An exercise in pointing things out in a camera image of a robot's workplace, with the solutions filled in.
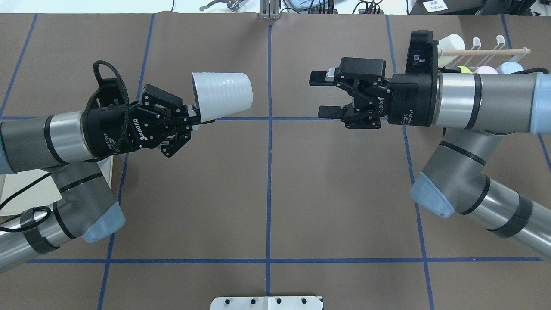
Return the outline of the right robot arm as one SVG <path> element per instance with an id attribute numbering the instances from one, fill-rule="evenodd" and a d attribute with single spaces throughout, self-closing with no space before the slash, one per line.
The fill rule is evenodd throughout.
<path id="1" fill-rule="evenodd" d="M 411 198 L 443 218 L 462 214 L 550 259 L 550 210 L 482 173 L 505 135 L 550 132 L 550 76 L 446 73 L 424 56 L 385 79 L 385 65 L 345 57 L 338 67 L 311 72 L 311 86 L 336 86 L 352 97 L 343 107 L 321 106 L 319 118 L 338 119 L 348 129 L 378 129 L 384 116 L 392 125 L 445 128 Z"/>

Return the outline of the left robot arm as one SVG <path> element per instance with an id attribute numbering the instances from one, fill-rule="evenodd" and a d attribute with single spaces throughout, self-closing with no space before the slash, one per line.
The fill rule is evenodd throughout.
<path id="1" fill-rule="evenodd" d="M 30 207 L 1 225 L 1 271 L 47 255 L 75 238 L 92 243 L 120 229 L 125 218 L 98 166 L 104 157 L 141 149 L 177 153 L 202 124 L 248 110 L 244 102 L 224 98 L 225 82 L 208 73 L 192 74 L 195 103 L 151 84 L 129 102 L 119 78 L 97 79 L 98 90 L 84 111 L 1 124 L 1 173 L 35 169 L 52 178 L 61 198 Z"/>

